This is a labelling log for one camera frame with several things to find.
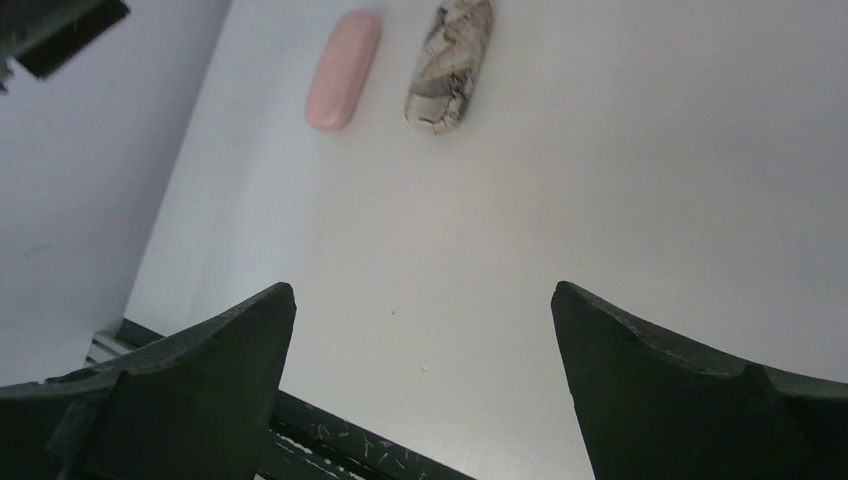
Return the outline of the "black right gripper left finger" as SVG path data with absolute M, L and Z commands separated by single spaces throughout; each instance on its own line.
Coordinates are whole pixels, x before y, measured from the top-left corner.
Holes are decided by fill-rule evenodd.
M 251 479 L 296 316 L 274 284 L 118 358 L 1 390 L 5 479 Z

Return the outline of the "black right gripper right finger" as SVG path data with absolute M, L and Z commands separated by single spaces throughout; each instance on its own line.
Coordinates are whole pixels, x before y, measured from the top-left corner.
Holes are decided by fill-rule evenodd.
M 567 281 L 551 300 L 598 479 L 843 479 L 847 387 L 755 363 Z

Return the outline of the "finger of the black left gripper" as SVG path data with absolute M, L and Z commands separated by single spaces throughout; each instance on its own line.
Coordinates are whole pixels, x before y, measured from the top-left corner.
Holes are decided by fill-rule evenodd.
M 1 91 L 11 61 L 44 80 L 130 12 L 121 0 L 1 0 Z

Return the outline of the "map print glasses case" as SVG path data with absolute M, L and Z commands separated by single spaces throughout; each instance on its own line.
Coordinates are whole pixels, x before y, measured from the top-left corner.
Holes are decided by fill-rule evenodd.
M 458 127 L 470 104 L 494 23 L 490 0 L 442 1 L 422 42 L 404 104 L 416 131 Z

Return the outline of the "pink glasses case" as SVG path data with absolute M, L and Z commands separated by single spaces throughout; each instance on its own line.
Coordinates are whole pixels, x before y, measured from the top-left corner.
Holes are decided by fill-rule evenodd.
M 316 66 L 305 105 L 314 129 L 335 132 L 352 119 L 381 38 L 370 10 L 352 10 L 335 24 Z

